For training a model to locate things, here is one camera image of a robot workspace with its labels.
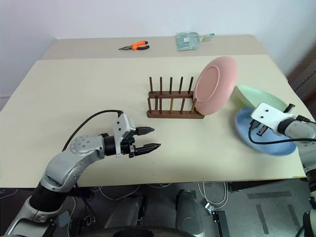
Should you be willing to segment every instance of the floor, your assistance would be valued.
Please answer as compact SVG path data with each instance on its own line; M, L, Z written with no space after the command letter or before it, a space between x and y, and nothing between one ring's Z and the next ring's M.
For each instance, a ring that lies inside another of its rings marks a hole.
M123 196L133 191L137 186L104 187L103 192L113 198ZM195 190L200 203L202 219L206 237L218 237L217 225L206 212L204 198L198 191L196 183L172 184L166 188L155 189L141 185L139 193L148 199L147 211L142 225L146 226L175 226L175 201L181 189ZM15 189L5 189L1 197L13 193ZM15 195L0 199L0 235L13 220L24 200L32 193L28 190L18 190ZM224 193L222 183L206 185L206 194L209 199L219 201ZM307 182L292 179L277 183L259 186L256 188L229 193L226 212L231 237L292 237L302 225L302 216L310 210L308 202L309 189ZM77 198L77 207L73 216L82 215L84 208L82 201ZM119 201L106 199L100 192L89 202L96 211L100 226L103 226ZM63 205L71 212L73 200L68 197ZM66 237L66 227L58 227L55 236Z

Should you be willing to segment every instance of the robotic arm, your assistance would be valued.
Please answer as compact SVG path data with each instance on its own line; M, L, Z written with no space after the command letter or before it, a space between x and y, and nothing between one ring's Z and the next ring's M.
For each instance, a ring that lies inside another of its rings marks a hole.
M129 154L132 158L157 149L160 144L150 143L139 148L133 145L134 135L152 131L154 129L150 127L135 127L133 120L122 113L114 126L114 136L85 135L74 139L66 150L49 162L33 195L27 198L5 235L34 237L47 234L67 193L89 165L105 156Z
M310 212L303 216L304 236L316 236L316 123L303 116L283 113L267 104L260 104L251 114L254 119L249 127L251 130L261 123L269 127L275 134L289 137L297 145L299 156L311 191L309 201L312 206Z

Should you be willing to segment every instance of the wooden peg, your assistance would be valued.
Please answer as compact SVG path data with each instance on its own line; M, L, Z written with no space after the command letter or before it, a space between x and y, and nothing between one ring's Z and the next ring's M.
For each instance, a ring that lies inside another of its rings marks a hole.
M170 77L170 89L169 89L169 94L171 94L172 91L172 77Z
M160 94L162 94L162 77L160 77Z
M148 97L147 100L148 100L149 113L151 113L152 112L152 106L150 104L150 98Z
M162 113L162 98L159 98L159 113Z
M149 83L150 83L150 91L153 91L153 82L152 82L152 77L149 77Z
M183 107L184 107L184 102L185 102L185 98L182 99L182 104L181 104L181 110L180 110L180 113L182 114L183 112Z
M180 80L179 94L181 93L182 81L183 81L183 77L181 77L181 80Z
M197 99L195 98L195 100L194 100L194 102L193 102L193 105L192 105L192 108L191 108L191 112L190 112L190 114L192 114L192 113L193 113L194 108L195 108L195 106L196 106L196 103L197 103Z
M170 113L172 113L172 107L173 107L173 98L171 98L171 102L170 102Z
M191 92L192 82L193 82L193 77L191 77L191 81L190 81L190 86L189 86L188 94Z
M155 110L158 110L158 97L155 98Z

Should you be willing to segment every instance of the pliers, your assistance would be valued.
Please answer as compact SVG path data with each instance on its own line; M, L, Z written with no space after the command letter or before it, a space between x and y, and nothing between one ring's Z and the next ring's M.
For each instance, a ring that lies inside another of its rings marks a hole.
M119 48L119 50L144 50L144 49L148 49L149 48L149 45L146 45L148 44L147 41L139 41L137 43L132 43L132 45L128 45L128 46L125 46L123 48Z

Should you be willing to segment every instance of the pink plate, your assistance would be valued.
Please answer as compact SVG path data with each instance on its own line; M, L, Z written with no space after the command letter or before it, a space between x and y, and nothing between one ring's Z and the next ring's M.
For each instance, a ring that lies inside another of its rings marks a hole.
M218 111L231 96L237 80L237 65L229 56L214 59L197 79L193 99L196 109L203 115Z

